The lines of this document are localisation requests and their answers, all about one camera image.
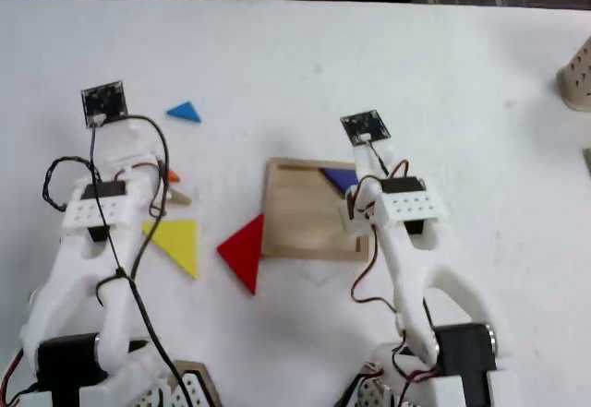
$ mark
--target wooden tray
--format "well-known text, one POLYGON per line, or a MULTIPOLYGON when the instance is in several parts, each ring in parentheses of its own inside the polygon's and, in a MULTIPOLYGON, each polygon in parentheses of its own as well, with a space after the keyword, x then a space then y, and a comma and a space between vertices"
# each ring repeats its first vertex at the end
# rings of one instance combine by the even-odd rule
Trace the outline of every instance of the wooden tray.
POLYGON ((355 169, 348 162, 271 158, 262 254, 303 259, 368 259, 368 238, 344 231, 339 194, 320 168, 355 169))

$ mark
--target circuit board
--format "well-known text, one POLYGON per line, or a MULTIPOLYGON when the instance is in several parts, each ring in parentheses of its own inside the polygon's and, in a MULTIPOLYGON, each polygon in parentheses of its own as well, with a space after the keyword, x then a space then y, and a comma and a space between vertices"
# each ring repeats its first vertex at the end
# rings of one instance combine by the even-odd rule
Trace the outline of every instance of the circuit board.
POLYGON ((341 123, 353 146, 360 146, 390 137, 390 132, 381 121, 376 110, 344 116, 341 118, 341 123))

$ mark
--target orange piece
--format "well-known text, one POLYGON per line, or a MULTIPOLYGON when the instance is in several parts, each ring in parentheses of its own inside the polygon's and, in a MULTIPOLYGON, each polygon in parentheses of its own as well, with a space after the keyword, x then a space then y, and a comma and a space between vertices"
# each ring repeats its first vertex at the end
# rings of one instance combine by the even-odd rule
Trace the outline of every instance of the orange piece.
POLYGON ((181 178, 178 177, 178 174, 175 173, 173 170, 168 171, 168 182, 169 183, 180 183, 181 178))

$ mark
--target yellow triangle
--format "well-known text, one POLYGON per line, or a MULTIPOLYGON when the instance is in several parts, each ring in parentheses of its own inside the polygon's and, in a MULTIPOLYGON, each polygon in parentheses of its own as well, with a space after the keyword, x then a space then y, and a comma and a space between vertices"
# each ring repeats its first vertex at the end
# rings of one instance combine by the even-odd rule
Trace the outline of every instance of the yellow triangle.
MULTIPOLYGON (((153 222, 145 222, 142 232, 148 234, 153 222)), ((181 269, 195 280, 198 277, 197 221, 161 221, 151 241, 166 252, 181 269)))

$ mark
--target black circuit board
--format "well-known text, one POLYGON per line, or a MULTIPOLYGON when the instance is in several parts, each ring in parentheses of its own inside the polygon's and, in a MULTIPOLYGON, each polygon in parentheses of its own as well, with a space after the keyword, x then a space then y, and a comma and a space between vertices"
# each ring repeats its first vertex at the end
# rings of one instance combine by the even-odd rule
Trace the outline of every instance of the black circuit board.
POLYGON ((352 114, 341 118, 344 131, 354 146, 367 144, 368 142, 388 139, 390 132, 381 121, 378 111, 371 110, 362 114, 352 114), (363 139, 361 135, 369 134, 369 139, 363 139))
POLYGON ((123 92, 123 82, 116 81, 110 84, 83 90, 82 105, 86 127, 92 127, 92 117, 97 114, 105 114, 105 123, 127 115, 126 96, 123 92))

